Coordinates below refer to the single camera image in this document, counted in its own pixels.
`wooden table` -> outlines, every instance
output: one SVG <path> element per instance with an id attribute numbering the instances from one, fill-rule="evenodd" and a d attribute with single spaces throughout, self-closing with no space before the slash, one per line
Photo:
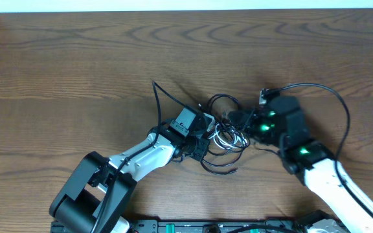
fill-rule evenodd
<path id="1" fill-rule="evenodd" d="M 352 114 L 342 162 L 373 200 L 373 10 L 0 14 L 0 232 L 48 232 L 49 205 L 84 155 L 122 152 L 156 124 L 151 80 L 176 98 L 251 107 L 263 87 L 319 82 Z M 345 130 L 326 91 L 297 89 L 314 134 Z M 163 116 L 181 108 L 160 94 Z M 145 177 L 127 216 L 298 217 L 331 210 L 274 155 L 249 148 L 234 175 L 193 160 Z"/>

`white wall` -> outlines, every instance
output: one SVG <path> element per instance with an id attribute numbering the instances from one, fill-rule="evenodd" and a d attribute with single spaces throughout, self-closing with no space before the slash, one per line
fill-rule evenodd
<path id="1" fill-rule="evenodd" d="M 298 8 L 373 8 L 373 0 L 0 0 L 0 13 Z"/>

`wood grain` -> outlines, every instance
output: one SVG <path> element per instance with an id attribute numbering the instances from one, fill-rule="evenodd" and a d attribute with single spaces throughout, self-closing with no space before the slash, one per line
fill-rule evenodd
<path id="1" fill-rule="evenodd" d="M 49 205 L 85 154 L 144 139 L 156 124 L 151 80 L 189 104 L 228 93 L 247 107 L 263 87 L 337 89 L 352 114 L 342 162 L 373 200 L 373 10 L 0 14 L 0 232 L 48 232 Z M 288 94 L 334 150 L 345 127 L 338 101 L 318 89 Z M 176 116 L 161 96 L 164 117 Z M 276 157 L 250 148 L 237 165 L 220 177 L 195 161 L 169 164 L 138 184 L 126 215 L 331 212 Z"/>

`green led indicator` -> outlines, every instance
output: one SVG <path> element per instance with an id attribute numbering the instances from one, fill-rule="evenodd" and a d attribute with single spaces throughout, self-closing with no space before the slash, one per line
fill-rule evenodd
<path id="1" fill-rule="evenodd" d="M 310 153 L 308 150 L 306 150 L 306 148 L 301 148 L 300 149 L 300 153 L 302 154 L 302 155 L 304 155 L 304 154 L 307 154 L 307 153 Z"/>
<path id="2" fill-rule="evenodd" d="M 270 129 L 270 126 L 262 125 L 261 129 L 262 129 L 262 131 L 267 131 L 267 130 Z"/>

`robotic arm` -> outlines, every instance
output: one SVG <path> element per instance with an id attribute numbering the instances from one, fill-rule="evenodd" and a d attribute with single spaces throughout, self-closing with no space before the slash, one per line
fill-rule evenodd
<path id="1" fill-rule="evenodd" d="M 246 133 L 257 142 L 280 148 L 285 169 L 321 197 L 349 231 L 373 232 L 373 202 L 337 162 L 343 185 L 334 168 L 334 155 L 310 136 L 297 99 L 278 93 L 260 97 L 260 109 L 230 112 L 229 120 L 245 125 Z M 143 142 L 123 153 L 110 158 L 95 151 L 86 155 L 51 204 L 50 215 L 71 232 L 126 233 L 130 224 L 121 215 L 137 182 L 172 159 L 188 156 L 202 163 L 210 144 L 204 134 L 214 123 L 213 116 L 185 106 L 176 119 L 152 128 Z M 134 153 L 136 156 L 126 161 Z M 86 184 L 99 188 L 109 198 L 100 202 L 85 189 Z M 306 225 L 304 231 L 327 232 L 321 228 L 322 221 L 325 219 Z"/>

